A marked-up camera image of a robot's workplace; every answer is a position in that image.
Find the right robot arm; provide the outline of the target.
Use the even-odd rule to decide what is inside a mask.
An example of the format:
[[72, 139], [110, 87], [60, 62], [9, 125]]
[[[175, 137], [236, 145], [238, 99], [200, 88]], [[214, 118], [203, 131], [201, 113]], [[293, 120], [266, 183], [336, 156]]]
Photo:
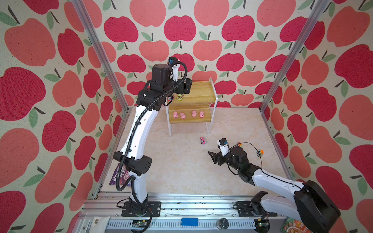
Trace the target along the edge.
[[328, 233], [341, 216], [339, 208], [314, 181], [296, 182], [265, 171], [249, 162], [239, 146], [220, 145], [220, 152], [209, 152], [214, 164], [236, 170], [245, 183], [265, 188], [247, 208], [253, 215], [276, 213], [302, 222], [313, 233]]

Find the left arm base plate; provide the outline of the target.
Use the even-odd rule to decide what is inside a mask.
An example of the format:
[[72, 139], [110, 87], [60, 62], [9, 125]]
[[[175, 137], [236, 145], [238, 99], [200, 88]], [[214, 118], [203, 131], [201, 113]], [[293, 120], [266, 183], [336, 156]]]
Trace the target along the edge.
[[125, 202], [122, 209], [122, 217], [160, 217], [162, 202], [145, 202], [144, 207], [135, 201]]

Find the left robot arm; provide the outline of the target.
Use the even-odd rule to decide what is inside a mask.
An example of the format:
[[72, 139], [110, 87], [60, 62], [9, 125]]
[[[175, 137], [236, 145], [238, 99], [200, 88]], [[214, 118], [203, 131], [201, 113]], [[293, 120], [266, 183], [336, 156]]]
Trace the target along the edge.
[[154, 119], [166, 100], [173, 94], [189, 94], [192, 81], [187, 78], [187, 66], [175, 57], [170, 57], [167, 64], [152, 67], [152, 78], [138, 93], [136, 115], [130, 134], [120, 151], [113, 158], [119, 161], [116, 176], [116, 190], [123, 191], [131, 186], [129, 209], [143, 215], [150, 212], [148, 192], [146, 190], [146, 173], [152, 159], [144, 155], [144, 146]]

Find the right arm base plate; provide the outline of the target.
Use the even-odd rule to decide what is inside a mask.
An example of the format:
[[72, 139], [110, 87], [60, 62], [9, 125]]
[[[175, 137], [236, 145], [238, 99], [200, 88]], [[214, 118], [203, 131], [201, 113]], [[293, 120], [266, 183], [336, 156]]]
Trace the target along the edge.
[[236, 202], [232, 208], [237, 210], [239, 217], [277, 217], [277, 213], [265, 212], [264, 209], [256, 210], [252, 202]]

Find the pink toy car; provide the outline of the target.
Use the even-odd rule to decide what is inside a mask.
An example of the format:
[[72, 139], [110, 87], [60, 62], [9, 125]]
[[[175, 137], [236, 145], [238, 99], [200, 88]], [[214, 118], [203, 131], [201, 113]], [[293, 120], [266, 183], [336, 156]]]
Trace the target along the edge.
[[202, 145], [204, 145], [204, 144], [207, 143], [207, 141], [206, 141], [205, 138], [201, 137], [201, 138], [200, 138], [200, 143], [201, 143]]

